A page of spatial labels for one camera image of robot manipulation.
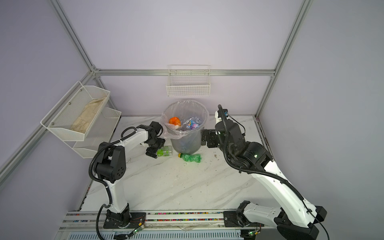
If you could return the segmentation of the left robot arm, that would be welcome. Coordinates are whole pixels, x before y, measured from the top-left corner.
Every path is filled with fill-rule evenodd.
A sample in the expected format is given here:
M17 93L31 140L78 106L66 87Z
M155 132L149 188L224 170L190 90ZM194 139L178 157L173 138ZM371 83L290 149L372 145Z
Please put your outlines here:
M107 191L108 204L104 204L102 208L107 209L108 223L123 228L131 221L129 204L120 182L127 169L126 154L145 144L148 146L146 155L156 159L158 150L166 142L161 138L163 131L158 122L151 122L148 126L128 127L122 131L120 139L99 145L89 166L89 176L93 181L101 183Z

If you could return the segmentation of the clear bottle green label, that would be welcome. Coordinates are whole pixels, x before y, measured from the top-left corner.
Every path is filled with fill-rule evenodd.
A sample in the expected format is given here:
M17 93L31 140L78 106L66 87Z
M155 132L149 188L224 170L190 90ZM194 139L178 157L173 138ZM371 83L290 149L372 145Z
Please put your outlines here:
M170 157L173 155L173 148L172 146L163 146L157 151L158 157Z

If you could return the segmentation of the crushed green bottle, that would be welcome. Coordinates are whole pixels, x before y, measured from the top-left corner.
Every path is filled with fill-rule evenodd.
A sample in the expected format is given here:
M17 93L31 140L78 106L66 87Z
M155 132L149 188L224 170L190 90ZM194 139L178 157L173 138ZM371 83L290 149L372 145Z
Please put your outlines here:
M189 163L190 162L200 163L202 160L202 157L200 154L188 155L188 154L179 153L178 157L183 159L185 162L189 162Z

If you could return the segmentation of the orange label bottle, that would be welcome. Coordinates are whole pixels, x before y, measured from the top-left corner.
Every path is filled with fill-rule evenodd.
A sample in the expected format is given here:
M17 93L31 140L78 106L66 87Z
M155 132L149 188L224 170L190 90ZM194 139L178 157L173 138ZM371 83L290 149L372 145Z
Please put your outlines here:
M176 130L181 128L181 120L178 117L170 118L169 124L173 126Z

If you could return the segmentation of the clear bottle light-blue label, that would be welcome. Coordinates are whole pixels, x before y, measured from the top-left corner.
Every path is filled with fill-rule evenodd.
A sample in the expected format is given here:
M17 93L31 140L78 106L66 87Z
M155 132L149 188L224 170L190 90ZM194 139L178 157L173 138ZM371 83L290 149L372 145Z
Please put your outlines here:
M186 120L184 126L186 130L194 130L200 127L202 124L202 121L198 117L192 117L188 120Z

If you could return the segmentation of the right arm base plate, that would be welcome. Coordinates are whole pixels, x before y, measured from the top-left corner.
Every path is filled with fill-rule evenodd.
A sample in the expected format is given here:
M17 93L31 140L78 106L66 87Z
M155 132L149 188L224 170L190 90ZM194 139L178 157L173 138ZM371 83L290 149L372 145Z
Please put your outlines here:
M224 211L223 215L225 227L264 227L264 224L258 222L250 222L245 217L245 207L247 207L250 203L250 201L243 201L235 211Z

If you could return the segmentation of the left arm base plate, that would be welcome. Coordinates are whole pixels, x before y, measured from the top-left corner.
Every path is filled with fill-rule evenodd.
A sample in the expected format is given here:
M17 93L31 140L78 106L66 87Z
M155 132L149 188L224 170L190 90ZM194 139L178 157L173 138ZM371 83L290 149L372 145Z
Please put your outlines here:
M103 225L104 229L136 229L140 224L144 224L146 220L144 212L124 212L113 213L107 210L106 220Z

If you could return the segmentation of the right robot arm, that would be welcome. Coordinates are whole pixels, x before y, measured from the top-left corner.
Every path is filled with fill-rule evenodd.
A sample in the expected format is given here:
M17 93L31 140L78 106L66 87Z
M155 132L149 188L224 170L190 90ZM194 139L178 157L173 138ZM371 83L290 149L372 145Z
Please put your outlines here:
M304 198L282 173L272 154L262 144L247 141L240 123L221 105L215 117L215 128L202 131L201 144L220 149L232 169L258 180L279 204L277 208L269 208L243 201L234 212L233 223L241 228L273 227L286 240L317 239L316 225L325 220L325 208Z

